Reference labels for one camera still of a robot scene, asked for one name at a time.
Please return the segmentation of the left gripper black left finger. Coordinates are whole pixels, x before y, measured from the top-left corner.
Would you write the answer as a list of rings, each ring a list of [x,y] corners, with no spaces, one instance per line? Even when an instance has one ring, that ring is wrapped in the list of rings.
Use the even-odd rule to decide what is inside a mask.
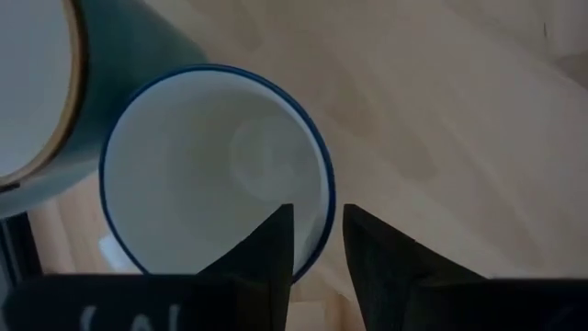
[[[283,330],[294,257],[293,206],[273,211],[251,234],[198,273],[217,283],[198,296],[198,330]]]

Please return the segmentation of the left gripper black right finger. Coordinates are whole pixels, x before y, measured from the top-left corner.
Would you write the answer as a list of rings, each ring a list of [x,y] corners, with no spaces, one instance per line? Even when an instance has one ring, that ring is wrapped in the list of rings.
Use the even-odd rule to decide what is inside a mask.
[[[403,330],[413,288],[482,276],[355,204],[343,213],[345,257],[367,330]]]

